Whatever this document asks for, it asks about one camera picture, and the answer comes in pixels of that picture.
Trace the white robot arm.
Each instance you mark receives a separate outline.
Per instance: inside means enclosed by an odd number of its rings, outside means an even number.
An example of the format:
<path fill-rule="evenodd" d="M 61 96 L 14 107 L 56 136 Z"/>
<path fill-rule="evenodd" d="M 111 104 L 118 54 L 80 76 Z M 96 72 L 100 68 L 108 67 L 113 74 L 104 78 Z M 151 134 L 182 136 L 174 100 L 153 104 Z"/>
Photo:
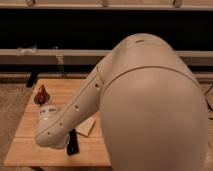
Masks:
<path fill-rule="evenodd" d="M 160 37 L 124 38 L 59 112 L 43 107 L 36 144 L 65 147 L 69 132 L 96 112 L 113 171 L 202 171 L 208 144 L 205 96 Z"/>

